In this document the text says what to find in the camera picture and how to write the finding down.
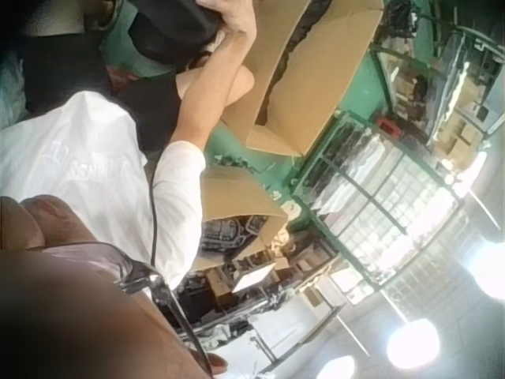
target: glasses frame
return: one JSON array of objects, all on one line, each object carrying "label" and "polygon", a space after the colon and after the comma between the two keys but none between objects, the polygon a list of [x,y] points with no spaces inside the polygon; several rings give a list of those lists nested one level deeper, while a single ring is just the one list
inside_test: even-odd
[{"label": "glasses frame", "polygon": [[147,263],[135,261],[117,246],[111,245],[110,243],[106,242],[75,242],[56,246],[37,247],[30,250],[43,252],[44,250],[57,249],[58,247],[93,245],[107,246],[111,248],[116,253],[118,253],[121,256],[122,260],[129,266],[128,275],[114,282],[114,284],[117,285],[123,292],[128,295],[134,295],[148,288],[151,292],[152,301],[156,306],[161,305],[169,307],[181,328],[185,329],[185,332],[188,336],[193,336],[193,338],[191,338],[191,342],[193,345],[195,345],[196,350],[203,359],[202,362],[204,363],[204,368],[207,370],[208,374],[211,375],[210,377],[212,377],[211,365],[208,360],[207,354],[202,348],[197,337],[194,335],[191,325],[185,318],[184,311],[174,297],[174,294],[172,293],[165,278],[158,271],[156,271],[155,268],[148,265]]}]

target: wire rack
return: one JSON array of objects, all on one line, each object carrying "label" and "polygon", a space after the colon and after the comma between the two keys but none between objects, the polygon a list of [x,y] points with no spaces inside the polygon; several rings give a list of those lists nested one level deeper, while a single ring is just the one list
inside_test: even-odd
[{"label": "wire rack", "polygon": [[426,251],[462,206],[415,153],[350,112],[307,161],[294,196],[375,290]]}]

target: hand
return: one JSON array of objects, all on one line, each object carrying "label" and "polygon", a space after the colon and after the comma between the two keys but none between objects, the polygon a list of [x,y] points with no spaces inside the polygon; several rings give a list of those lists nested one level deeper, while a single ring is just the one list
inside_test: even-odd
[{"label": "hand", "polygon": [[256,38],[253,0],[196,0],[198,5],[221,13],[228,29]]}]

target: open cardboard box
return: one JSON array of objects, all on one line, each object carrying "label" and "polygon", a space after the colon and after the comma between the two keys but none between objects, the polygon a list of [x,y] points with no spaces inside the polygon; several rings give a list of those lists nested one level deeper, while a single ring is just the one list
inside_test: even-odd
[{"label": "open cardboard box", "polygon": [[383,14],[382,0],[333,0],[290,55],[271,93],[268,121],[257,125],[268,85],[309,3],[255,1],[258,35],[245,65],[256,83],[223,115],[248,148],[285,156],[307,154],[345,95]]},{"label": "open cardboard box", "polygon": [[[268,216],[258,238],[238,255],[238,260],[265,250],[286,225],[287,214],[244,168],[211,166],[202,175],[201,187],[204,221],[232,216]],[[192,271],[206,270],[223,263],[222,258],[197,256]]]}]

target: ceiling light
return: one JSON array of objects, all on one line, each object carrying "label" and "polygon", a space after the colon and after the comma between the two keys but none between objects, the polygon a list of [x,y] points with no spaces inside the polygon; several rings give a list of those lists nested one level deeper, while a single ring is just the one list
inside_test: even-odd
[{"label": "ceiling light", "polygon": [[351,379],[356,369],[354,358],[350,355],[334,359],[326,364],[317,379]]},{"label": "ceiling light", "polygon": [[470,270],[485,294],[505,300],[505,243],[487,245]]},{"label": "ceiling light", "polygon": [[431,362],[440,352],[440,339],[433,324],[421,319],[394,332],[387,344],[387,357],[399,369],[409,370]]}]

